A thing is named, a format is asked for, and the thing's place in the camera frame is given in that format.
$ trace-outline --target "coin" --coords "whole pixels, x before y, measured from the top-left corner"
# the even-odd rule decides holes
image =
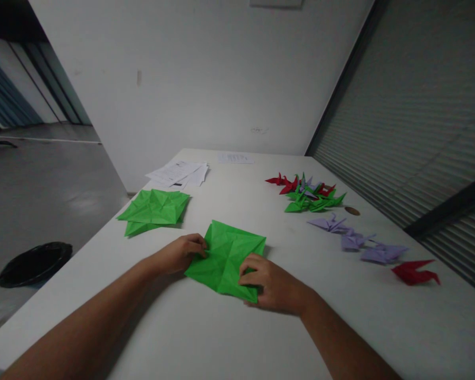
[[[359,212],[358,210],[356,210],[355,208],[353,208],[353,207],[348,207],[348,206],[347,206],[347,207],[345,207],[345,211],[346,211],[347,213],[352,214],[352,215],[356,215],[356,216],[359,216],[359,215],[360,215],[360,212]]]

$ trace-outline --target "white paper sheet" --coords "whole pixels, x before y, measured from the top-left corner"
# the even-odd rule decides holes
[[[146,176],[163,187],[171,187],[201,167],[201,164],[178,161]]]
[[[219,152],[219,164],[254,164],[255,161],[248,153]]]
[[[173,164],[175,164],[175,162],[170,161],[170,162],[167,163],[167,165],[164,166],[164,168],[169,167]],[[206,173],[207,173],[207,170],[208,170],[209,166],[207,165],[206,162],[191,163],[191,164],[197,164],[197,165],[199,165],[199,168],[196,171],[194,171],[193,173],[187,175],[185,178],[180,179],[179,181],[177,181],[176,183],[174,183],[173,185],[170,185],[170,186],[166,186],[164,183],[161,183],[161,182],[157,181],[156,178],[153,178],[154,177],[153,174],[156,173],[157,170],[154,171],[154,172],[151,172],[149,174],[146,174],[146,177],[150,178],[150,180],[151,180],[149,182],[149,184],[152,185],[152,186],[155,186],[155,187],[164,187],[164,188],[172,188],[172,189],[176,189],[176,190],[183,190],[187,185],[188,186],[201,186],[202,182],[204,182],[205,179],[206,179]]]

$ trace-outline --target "red paper crane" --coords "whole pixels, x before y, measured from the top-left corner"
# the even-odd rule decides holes
[[[423,267],[434,260],[422,260],[422,261],[406,261],[401,265],[391,269],[396,275],[402,279],[407,285],[415,285],[418,283],[428,282],[431,279],[434,279],[438,285],[440,284],[440,279],[438,275],[430,271],[421,271],[417,272],[416,269]]]
[[[285,184],[285,187],[280,191],[280,195],[282,194],[288,194],[290,192],[293,192],[296,190],[299,179],[296,176],[296,179],[294,179],[294,182],[289,182]]]
[[[266,182],[277,184],[278,186],[290,184],[290,181],[287,177],[283,176],[284,179],[281,179],[281,173],[278,173],[278,178],[269,178],[266,179]]]
[[[320,187],[320,190],[318,191],[318,193],[320,195],[323,195],[323,196],[329,196],[329,194],[334,190],[334,188],[336,187],[336,185],[334,185],[333,187],[330,187],[328,188],[327,190],[324,190],[324,186],[325,184],[322,184],[322,186]]]

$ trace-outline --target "person's left hand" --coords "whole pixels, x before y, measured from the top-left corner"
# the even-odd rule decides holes
[[[206,258],[207,249],[204,238],[199,234],[178,237],[172,243],[148,258],[157,274],[170,274],[185,271],[192,262],[194,255]]]

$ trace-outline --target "trash can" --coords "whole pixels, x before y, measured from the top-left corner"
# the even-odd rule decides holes
[[[12,259],[0,273],[2,288],[31,286],[46,281],[72,256],[72,246],[62,242],[38,245]]]

